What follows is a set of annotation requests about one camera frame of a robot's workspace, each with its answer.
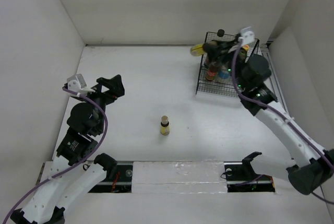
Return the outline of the dark soy sauce bottle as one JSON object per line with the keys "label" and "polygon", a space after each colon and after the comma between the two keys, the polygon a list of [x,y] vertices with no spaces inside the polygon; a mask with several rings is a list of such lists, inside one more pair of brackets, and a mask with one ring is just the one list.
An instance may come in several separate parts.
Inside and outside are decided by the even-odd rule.
{"label": "dark soy sauce bottle", "polygon": [[[223,37],[224,34],[225,34],[225,31],[224,31],[223,29],[219,29],[218,32],[217,32],[217,36],[218,36],[218,37]],[[206,57],[206,59],[205,59],[205,61],[204,61],[204,66],[205,66],[206,68],[208,68],[210,64],[211,64],[211,59],[210,59],[210,57],[207,55],[207,57]]]}

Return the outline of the red sauce bottle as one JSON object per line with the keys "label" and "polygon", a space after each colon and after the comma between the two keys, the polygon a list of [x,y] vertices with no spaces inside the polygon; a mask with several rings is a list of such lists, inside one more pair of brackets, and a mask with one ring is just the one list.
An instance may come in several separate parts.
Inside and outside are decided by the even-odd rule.
{"label": "red sauce bottle", "polygon": [[247,58],[247,52],[249,50],[249,45],[246,44],[240,48],[239,54],[238,54],[238,61],[241,63],[244,63]]}
{"label": "red sauce bottle", "polygon": [[221,69],[221,64],[218,61],[213,61],[208,65],[205,79],[207,81],[215,80],[219,70]]}

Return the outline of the silver-lid jar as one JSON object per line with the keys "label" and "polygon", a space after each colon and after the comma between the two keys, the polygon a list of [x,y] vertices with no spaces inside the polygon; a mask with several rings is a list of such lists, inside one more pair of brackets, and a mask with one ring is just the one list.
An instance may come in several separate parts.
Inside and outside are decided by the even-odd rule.
{"label": "silver-lid jar", "polygon": [[228,69],[225,66],[222,66],[221,69],[218,72],[218,77],[221,80],[227,80],[230,78],[230,73],[228,71]]}

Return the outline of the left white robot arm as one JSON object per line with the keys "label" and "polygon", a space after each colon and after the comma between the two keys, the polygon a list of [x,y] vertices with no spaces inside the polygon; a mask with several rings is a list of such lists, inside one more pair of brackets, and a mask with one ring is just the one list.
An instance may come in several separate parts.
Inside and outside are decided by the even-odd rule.
{"label": "left white robot arm", "polygon": [[79,102],[67,119],[68,130],[59,144],[46,178],[28,191],[9,211],[4,223],[64,223],[71,204],[97,183],[116,176],[117,161],[97,155],[78,177],[85,162],[98,150],[108,131],[106,106],[124,96],[121,75],[100,77],[89,88],[82,74],[67,79],[62,90]]}

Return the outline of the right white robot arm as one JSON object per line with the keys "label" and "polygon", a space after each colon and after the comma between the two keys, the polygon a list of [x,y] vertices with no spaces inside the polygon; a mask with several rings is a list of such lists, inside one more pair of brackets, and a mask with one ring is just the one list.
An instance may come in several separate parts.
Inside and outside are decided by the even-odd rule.
{"label": "right white robot arm", "polygon": [[301,194],[314,190],[333,176],[333,150],[326,150],[311,139],[284,110],[266,86],[271,76],[269,63],[262,55],[242,54],[246,42],[205,42],[202,46],[211,64],[224,65],[244,108],[264,123],[288,150],[291,159],[274,160],[254,152],[242,160],[241,172],[247,179],[270,175],[289,181]]}

